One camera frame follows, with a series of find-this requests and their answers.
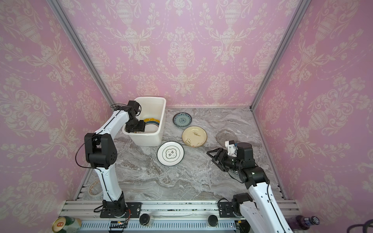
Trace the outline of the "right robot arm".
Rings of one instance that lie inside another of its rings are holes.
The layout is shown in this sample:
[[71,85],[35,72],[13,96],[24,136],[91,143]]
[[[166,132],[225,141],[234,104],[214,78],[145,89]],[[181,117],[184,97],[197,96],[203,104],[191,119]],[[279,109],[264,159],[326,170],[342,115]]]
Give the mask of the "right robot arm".
[[291,233],[277,201],[270,180],[254,159],[250,143],[227,142],[226,148],[210,150],[207,155],[221,171],[236,171],[247,193],[234,195],[234,213],[245,218],[255,233]]

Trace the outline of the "small teal patterned plate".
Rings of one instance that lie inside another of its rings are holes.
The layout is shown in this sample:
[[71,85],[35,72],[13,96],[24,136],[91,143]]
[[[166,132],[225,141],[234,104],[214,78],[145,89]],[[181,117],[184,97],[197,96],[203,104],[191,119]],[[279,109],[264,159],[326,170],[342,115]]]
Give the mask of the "small teal patterned plate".
[[187,127],[192,123],[192,117],[188,113],[180,112],[174,115],[173,123],[177,127]]

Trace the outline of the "green can gold lid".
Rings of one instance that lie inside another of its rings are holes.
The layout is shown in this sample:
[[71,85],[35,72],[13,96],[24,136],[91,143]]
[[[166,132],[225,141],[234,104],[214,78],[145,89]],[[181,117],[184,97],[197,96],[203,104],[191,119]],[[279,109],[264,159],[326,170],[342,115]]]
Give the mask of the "green can gold lid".
[[58,218],[52,225],[53,233],[77,233],[82,227],[79,218],[63,216]]

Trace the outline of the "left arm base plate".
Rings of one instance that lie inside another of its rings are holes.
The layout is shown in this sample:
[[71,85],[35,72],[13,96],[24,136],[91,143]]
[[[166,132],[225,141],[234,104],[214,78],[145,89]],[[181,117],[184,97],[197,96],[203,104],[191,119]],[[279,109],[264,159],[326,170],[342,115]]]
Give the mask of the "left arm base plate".
[[100,218],[139,218],[141,207],[140,202],[129,202],[123,208],[104,208],[100,213]]

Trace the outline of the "beige plate floral pattern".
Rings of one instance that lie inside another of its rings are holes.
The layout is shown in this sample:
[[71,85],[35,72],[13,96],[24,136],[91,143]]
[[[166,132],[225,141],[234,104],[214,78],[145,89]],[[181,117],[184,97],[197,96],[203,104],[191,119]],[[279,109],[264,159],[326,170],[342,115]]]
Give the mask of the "beige plate floral pattern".
[[207,133],[199,126],[190,126],[183,131],[182,141],[189,147],[200,147],[206,143]]

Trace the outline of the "jar black lid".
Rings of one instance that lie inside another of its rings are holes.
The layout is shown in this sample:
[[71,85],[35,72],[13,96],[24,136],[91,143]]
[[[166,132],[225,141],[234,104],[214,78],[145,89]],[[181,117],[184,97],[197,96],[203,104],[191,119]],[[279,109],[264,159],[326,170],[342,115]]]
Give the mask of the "jar black lid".
[[142,214],[139,218],[139,223],[145,227],[152,227],[154,217],[150,214]]
[[219,220],[216,215],[209,215],[207,218],[208,227],[217,227]]

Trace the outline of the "right jar black lid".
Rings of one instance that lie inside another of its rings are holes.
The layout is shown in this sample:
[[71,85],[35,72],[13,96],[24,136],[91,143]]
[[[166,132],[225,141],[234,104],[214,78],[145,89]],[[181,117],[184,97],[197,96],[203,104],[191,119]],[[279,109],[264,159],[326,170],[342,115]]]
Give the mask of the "right jar black lid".
[[216,215],[209,215],[207,218],[208,227],[217,227],[219,220]]

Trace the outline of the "white plate red green rim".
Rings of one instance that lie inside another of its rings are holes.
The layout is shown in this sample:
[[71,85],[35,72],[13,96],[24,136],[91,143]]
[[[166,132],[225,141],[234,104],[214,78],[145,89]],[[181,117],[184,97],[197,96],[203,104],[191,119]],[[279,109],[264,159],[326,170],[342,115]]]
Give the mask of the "white plate red green rim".
[[145,131],[144,133],[156,133],[159,129],[159,122],[157,121],[147,121],[145,122]]

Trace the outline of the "left jar black lid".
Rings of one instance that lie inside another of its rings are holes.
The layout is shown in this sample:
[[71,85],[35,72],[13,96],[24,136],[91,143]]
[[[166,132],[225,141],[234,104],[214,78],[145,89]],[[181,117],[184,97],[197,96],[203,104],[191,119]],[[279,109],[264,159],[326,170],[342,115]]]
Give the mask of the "left jar black lid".
[[142,214],[139,218],[139,223],[145,227],[152,227],[154,217],[150,214]]

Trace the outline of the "purple drink bottle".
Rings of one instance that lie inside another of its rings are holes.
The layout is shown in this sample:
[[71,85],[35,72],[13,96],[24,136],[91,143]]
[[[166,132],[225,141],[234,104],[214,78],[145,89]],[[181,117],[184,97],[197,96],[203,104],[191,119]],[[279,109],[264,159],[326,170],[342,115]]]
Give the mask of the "purple drink bottle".
[[293,216],[286,219],[289,227],[292,230],[309,230],[313,225],[319,225],[320,220],[316,216],[305,217],[302,215]]

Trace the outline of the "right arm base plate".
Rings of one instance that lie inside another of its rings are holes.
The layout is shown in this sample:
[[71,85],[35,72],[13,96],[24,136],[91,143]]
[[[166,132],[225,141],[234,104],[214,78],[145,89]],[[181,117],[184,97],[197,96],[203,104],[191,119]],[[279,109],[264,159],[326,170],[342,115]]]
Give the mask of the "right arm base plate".
[[221,201],[217,203],[217,207],[221,218],[238,217],[249,219],[257,217],[259,214],[255,203],[250,201],[242,203]]

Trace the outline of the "white plastic bin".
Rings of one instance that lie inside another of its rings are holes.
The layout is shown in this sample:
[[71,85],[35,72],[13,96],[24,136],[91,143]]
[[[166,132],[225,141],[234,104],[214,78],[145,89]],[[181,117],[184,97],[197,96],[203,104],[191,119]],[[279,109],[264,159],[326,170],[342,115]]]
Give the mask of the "white plastic bin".
[[137,117],[139,120],[146,118],[156,118],[160,120],[159,129],[156,133],[127,133],[125,124],[122,132],[129,136],[137,146],[159,146],[162,144],[162,137],[166,122],[166,99],[163,97],[137,97],[135,99],[141,105],[141,114]]

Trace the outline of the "yellow polka dot plate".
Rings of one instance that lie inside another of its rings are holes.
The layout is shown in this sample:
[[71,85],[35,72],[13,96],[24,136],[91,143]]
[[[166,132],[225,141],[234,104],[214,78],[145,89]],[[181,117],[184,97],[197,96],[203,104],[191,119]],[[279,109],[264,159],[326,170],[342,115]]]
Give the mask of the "yellow polka dot plate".
[[145,122],[157,122],[157,123],[160,123],[160,120],[159,119],[156,119],[156,118],[146,118],[144,119]]

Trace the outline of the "white plate green line pattern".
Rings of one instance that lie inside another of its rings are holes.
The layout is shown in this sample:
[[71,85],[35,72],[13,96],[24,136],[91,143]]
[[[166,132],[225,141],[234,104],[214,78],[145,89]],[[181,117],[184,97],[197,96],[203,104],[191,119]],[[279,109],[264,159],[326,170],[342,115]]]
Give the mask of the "white plate green line pattern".
[[157,150],[158,161],[167,167],[178,165],[184,155],[185,150],[182,145],[174,141],[163,143]]

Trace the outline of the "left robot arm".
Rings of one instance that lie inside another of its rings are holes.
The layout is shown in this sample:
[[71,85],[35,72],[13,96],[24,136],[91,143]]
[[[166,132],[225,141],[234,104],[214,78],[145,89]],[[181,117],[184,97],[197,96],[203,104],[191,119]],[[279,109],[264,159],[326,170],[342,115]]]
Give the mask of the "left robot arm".
[[125,202],[123,191],[119,187],[115,164],[118,151],[114,143],[117,133],[124,128],[128,133],[144,132],[145,122],[137,117],[141,105],[136,101],[128,104],[114,104],[112,116],[93,133],[84,138],[85,157],[99,177],[103,190],[101,218],[130,218],[131,211]]

